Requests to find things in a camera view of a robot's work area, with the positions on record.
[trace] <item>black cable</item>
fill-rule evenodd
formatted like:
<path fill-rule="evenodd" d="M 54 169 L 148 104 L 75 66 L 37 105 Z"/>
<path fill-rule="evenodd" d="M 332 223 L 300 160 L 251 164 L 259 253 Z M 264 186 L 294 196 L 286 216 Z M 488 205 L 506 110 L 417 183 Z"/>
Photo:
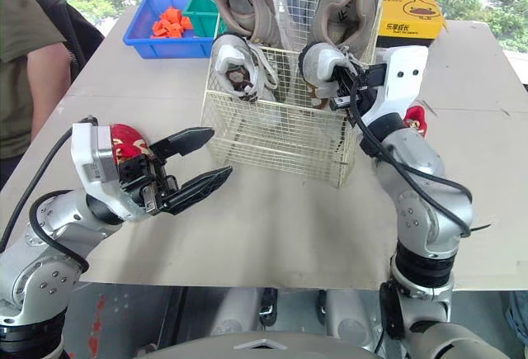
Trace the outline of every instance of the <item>black cable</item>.
<path fill-rule="evenodd" d="M 379 336 L 378 343 L 376 344 L 376 348 L 374 348 L 374 354 L 377 355 L 380 352 L 381 344 L 383 344 L 383 339 L 385 337 L 385 330 L 381 330 L 381 334 Z"/>
<path fill-rule="evenodd" d="M 480 227 L 475 227 L 474 229 L 471 229 L 471 232 L 480 231 L 481 229 L 486 229 L 491 226 L 491 224 L 481 225 Z"/>
<path fill-rule="evenodd" d="M 87 117 L 87 118 L 83 118 L 79 122 L 91 122 L 93 125 L 97 125 L 97 118 Z M 42 178 L 42 175 L 44 175 L 44 172 L 50 165 L 53 157 L 58 153 L 59 149 L 62 147 L 64 143 L 66 143 L 66 141 L 69 139 L 71 135 L 72 135 L 72 129 L 70 128 L 64 133 L 64 135 L 62 135 L 59 138 L 59 140 L 57 140 L 57 142 L 48 152 L 48 155 L 46 155 L 46 157 L 44 158 L 44 161 L 42 161 L 40 168 L 38 169 L 38 171 L 36 171 L 35 176 L 31 179 L 30 184 L 27 186 L 20 200 L 18 200 L 18 203 L 16 204 L 13 213 L 11 214 L 11 218 L 7 222 L 6 228 L 3 230 L 2 240 L 0 240 L 0 253 L 3 253 L 6 250 L 7 242 L 9 241 L 9 237 L 11 237 L 11 233 L 13 229 L 15 228 L 15 223 L 17 222 L 18 216 L 22 212 L 24 205 L 26 204 L 33 190 L 35 189 L 37 183 Z"/>
<path fill-rule="evenodd" d="M 338 68 L 341 70 L 344 74 L 348 75 L 350 78 L 350 73 L 345 68 Z M 353 82 L 353 87 L 357 88 L 357 84 L 354 84 L 354 79 L 351 78 Z M 351 91 L 350 88 L 344 83 L 343 80 L 339 80 L 340 84 L 346 87 L 346 90 L 348 91 L 348 95 L 351 96 L 351 102 L 350 102 L 350 110 L 352 112 L 352 115 L 354 116 L 354 120 L 356 121 L 357 125 L 360 127 L 361 132 L 365 136 L 365 138 L 378 150 L 379 153 L 382 153 L 386 161 L 393 166 L 394 169 L 396 169 L 396 172 L 399 173 L 399 175 L 407 182 L 407 184 L 421 197 L 425 202 L 427 202 L 429 205 L 431 205 L 433 208 L 441 212 L 445 217 L 453 221 L 455 224 L 457 224 L 462 229 L 462 238 L 467 238 L 471 235 L 471 229 L 469 226 L 457 215 L 455 215 L 450 210 L 446 209 L 442 204 L 437 202 L 434 198 L 429 196 L 424 190 L 409 176 L 408 172 L 405 170 L 405 168 L 398 163 L 394 157 L 387 151 L 387 149 L 378 141 L 378 139 L 372 134 L 369 127 L 365 125 L 363 120 L 361 119 L 361 115 L 359 110 L 357 109 L 356 104 L 356 90 Z M 353 124 L 353 121 L 348 115 L 349 122 Z"/>
<path fill-rule="evenodd" d="M 382 161 L 388 162 L 383 154 L 378 155 L 377 158 L 381 159 Z M 444 179 L 443 177 L 438 177 L 435 175 L 431 175 L 430 173 L 422 172 L 419 169 L 415 169 L 413 167 L 409 167 L 406 163 L 399 163 L 407 172 L 412 173 L 413 175 L 417 175 L 419 177 L 423 177 L 424 179 L 431 180 L 432 182 L 437 182 L 440 184 L 443 184 L 445 186 L 456 188 L 459 191 L 462 191 L 469 199 L 469 202 L 473 202 L 473 194 L 471 194 L 471 191 L 469 188 L 461 185 L 460 183 L 453 182 L 449 179 Z"/>
<path fill-rule="evenodd" d="M 48 192 L 47 194 L 44 194 L 41 196 L 38 200 L 33 202 L 33 205 L 31 205 L 30 208 L 30 225 L 33 231 L 35 231 L 35 234 L 42 239 L 44 242 L 46 242 L 50 247 L 58 250 L 61 253 L 64 253 L 67 256 L 70 256 L 73 260 L 79 263 L 81 266 L 81 272 L 84 273 L 88 270 L 90 265 L 86 261 L 86 259 L 81 256 L 80 254 L 75 253 L 72 249 L 66 248 L 63 244 L 55 241 L 53 238 L 51 238 L 40 226 L 39 220 L 37 219 L 37 210 L 39 207 L 46 202 L 49 198 L 53 198 L 55 196 L 62 196 L 63 194 L 67 194 L 71 192 L 71 190 L 58 190 L 58 191 L 52 191 Z"/>

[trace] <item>wire basket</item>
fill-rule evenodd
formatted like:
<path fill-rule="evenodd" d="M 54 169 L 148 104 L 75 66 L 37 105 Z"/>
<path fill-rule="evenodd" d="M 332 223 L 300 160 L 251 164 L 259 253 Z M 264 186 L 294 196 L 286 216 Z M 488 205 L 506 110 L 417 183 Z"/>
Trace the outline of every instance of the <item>wire basket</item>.
<path fill-rule="evenodd" d="M 318 0 L 285 1 L 280 24 L 292 50 L 261 47 L 279 76 L 278 102 L 249 103 L 222 92 L 210 67 L 202 110 L 202 125 L 215 131 L 208 146 L 221 164 L 299 173 L 339 187 L 354 165 L 356 134 L 343 112 L 313 108 L 312 89 L 297 67 Z"/>

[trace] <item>table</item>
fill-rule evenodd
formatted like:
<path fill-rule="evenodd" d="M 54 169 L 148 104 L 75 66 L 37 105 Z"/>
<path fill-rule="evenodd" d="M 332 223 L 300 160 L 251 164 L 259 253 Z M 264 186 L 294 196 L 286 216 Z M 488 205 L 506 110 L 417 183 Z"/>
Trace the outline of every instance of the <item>table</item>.
<path fill-rule="evenodd" d="M 200 124 L 208 59 L 141 59 L 121 38 L 127 12 L 73 83 L 0 194 L 2 225 L 50 146 L 75 121 L 134 126 L 157 140 Z M 488 27 L 450 21 L 431 46 L 421 100 L 427 139 L 448 176 L 474 194 L 474 225 L 460 245 L 456 289 L 528 289 L 528 95 Z M 216 168 L 207 149 L 169 160 L 184 182 Z M 80 187 L 66 146 L 35 189 Z M 392 201 L 358 151 L 346 184 L 235 165 L 223 187 L 174 217 L 124 224 L 88 257 L 84 281 L 184 286 L 377 289 L 396 244 Z M 12 236 L 26 227 L 24 217 Z"/>

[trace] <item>blue plastic tray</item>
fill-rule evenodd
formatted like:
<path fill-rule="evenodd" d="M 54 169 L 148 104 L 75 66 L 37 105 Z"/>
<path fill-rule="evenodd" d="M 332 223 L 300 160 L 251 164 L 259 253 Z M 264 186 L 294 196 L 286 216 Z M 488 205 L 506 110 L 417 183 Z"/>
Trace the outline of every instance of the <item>blue plastic tray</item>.
<path fill-rule="evenodd" d="M 184 10 L 189 0 L 143 0 L 123 37 L 145 59 L 209 58 L 213 37 L 195 37 L 194 31 L 184 31 L 181 39 L 151 39 L 152 25 L 167 8 Z"/>

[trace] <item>green plastic tray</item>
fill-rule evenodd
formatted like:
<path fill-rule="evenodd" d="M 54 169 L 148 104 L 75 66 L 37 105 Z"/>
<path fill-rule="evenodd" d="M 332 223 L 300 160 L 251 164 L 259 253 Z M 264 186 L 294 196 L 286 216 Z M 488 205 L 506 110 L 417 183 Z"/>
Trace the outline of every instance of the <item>green plastic tray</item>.
<path fill-rule="evenodd" d="M 183 15 L 191 19 L 195 35 L 215 37 L 218 20 L 218 8 L 215 0 L 190 0 L 183 11 Z"/>

